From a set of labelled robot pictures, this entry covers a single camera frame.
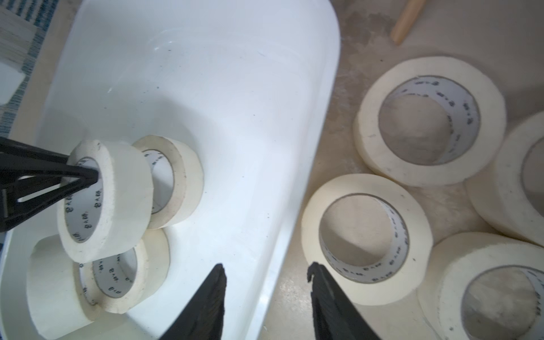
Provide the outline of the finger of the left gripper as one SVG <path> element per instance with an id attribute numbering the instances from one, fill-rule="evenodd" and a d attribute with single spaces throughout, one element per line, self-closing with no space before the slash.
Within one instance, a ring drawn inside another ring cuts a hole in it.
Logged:
<path id="1" fill-rule="evenodd" d="M 94 185 L 95 169 L 69 165 L 68 156 L 1 139 L 1 231 L 8 232 L 56 202 Z"/>

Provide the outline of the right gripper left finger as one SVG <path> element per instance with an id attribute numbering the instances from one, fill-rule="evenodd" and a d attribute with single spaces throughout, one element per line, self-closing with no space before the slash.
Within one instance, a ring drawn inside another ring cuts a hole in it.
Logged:
<path id="1" fill-rule="evenodd" d="M 224 266 L 217 263 L 160 340 L 221 339 L 226 287 Z"/>

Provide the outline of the masking tape roll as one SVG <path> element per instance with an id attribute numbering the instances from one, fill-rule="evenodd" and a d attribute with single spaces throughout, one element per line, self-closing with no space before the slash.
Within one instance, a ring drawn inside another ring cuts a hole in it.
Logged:
<path id="1" fill-rule="evenodd" d="M 383 104 L 403 96 L 435 101 L 449 121 L 449 143 L 429 165 L 406 161 L 387 145 L 379 128 Z M 407 186 L 457 184 L 476 175 L 496 155 L 507 125 L 504 97 L 493 81 L 460 59 L 408 59 L 368 89 L 354 121 L 354 143 L 376 174 Z"/>
<path id="2" fill-rule="evenodd" d="M 543 245 L 543 215 L 531 204 L 522 174 L 528 154 L 543 140 L 543 112 L 519 120 L 507 129 L 493 160 L 466 181 L 477 213 L 494 229 L 510 237 Z"/>

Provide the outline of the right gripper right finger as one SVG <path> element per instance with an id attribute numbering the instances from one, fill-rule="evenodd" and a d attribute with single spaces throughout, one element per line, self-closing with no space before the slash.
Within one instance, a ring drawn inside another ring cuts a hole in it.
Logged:
<path id="1" fill-rule="evenodd" d="M 380 339 L 324 265 L 312 263 L 307 270 L 307 280 L 312 284 L 316 339 Z"/>

